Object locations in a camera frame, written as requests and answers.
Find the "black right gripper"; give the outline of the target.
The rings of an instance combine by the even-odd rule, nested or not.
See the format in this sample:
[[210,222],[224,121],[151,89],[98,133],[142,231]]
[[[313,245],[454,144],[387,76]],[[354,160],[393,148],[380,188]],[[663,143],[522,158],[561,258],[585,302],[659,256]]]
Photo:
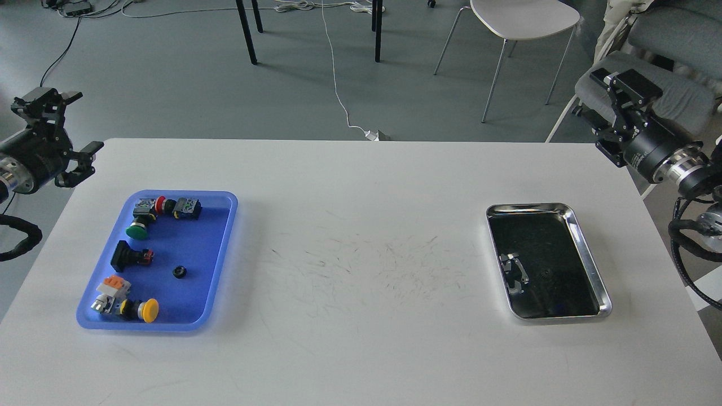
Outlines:
[[702,143],[651,111],[663,90],[634,69],[611,73],[596,69],[589,77],[611,101],[611,126],[593,127],[595,146],[616,167],[629,165],[648,183],[670,180],[702,184]]

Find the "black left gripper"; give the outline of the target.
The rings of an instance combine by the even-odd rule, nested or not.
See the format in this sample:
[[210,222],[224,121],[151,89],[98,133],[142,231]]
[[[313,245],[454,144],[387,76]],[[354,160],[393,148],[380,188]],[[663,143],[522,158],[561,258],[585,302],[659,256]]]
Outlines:
[[[82,96],[80,91],[37,87],[15,97],[11,111],[27,124],[2,142],[2,195],[31,195],[52,178],[57,187],[74,188],[95,173],[95,154],[105,143],[93,141],[74,151],[64,129],[65,109]],[[72,160],[76,167],[67,171]]]

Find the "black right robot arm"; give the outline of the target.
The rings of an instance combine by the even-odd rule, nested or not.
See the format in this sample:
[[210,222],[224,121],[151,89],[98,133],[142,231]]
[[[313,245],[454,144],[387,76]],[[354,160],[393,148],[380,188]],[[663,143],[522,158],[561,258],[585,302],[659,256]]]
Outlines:
[[589,76],[610,98],[611,120],[594,110],[581,113],[593,129],[597,148],[616,164],[629,165],[650,184],[673,182],[679,192],[668,224],[671,256],[681,279],[708,305],[720,302],[702,292],[691,280],[679,253],[720,262],[720,147],[712,157],[702,142],[673,121],[660,118],[651,108],[662,90],[639,72],[611,73],[596,69]]

